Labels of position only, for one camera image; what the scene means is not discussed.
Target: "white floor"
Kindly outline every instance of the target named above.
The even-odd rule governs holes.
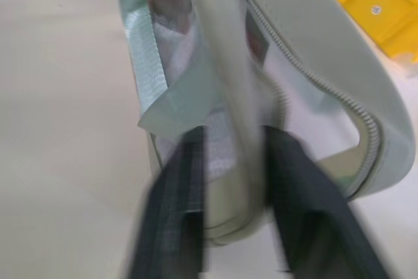
[[[0,278],[122,278],[150,178],[117,0],[0,0]],[[418,127],[418,77],[382,57]],[[418,168],[353,205],[418,274]],[[280,278],[268,226],[210,250],[210,278]]]

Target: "yellow container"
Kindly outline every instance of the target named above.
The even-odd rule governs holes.
[[[338,0],[389,56],[418,62],[418,0]]]

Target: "zipper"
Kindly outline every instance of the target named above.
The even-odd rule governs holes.
[[[379,149],[380,149],[380,132],[378,124],[374,121],[373,117],[356,101],[354,101],[350,96],[344,95],[343,93],[337,91],[333,86],[331,86],[325,80],[316,77],[311,70],[307,69],[298,58],[292,53],[285,43],[285,41],[280,37],[280,34],[274,29],[270,22],[266,19],[265,15],[257,5],[254,0],[246,0],[250,12],[253,14],[259,23],[264,27],[265,31],[270,35],[271,39],[277,45],[277,47],[283,52],[286,59],[291,63],[291,65],[306,79],[308,79],[316,88],[320,89],[326,94],[333,96],[346,108],[348,108],[352,113],[363,121],[366,126],[368,134],[368,147],[366,155],[362,161],[359,171],[357,172],[353,183],[347,188],[346,192],[348,197],[354,197],[358,192],[360,192],[362,185],[367,181],[372,172],[372,167],[374,166],[376,159],[378,158]]]

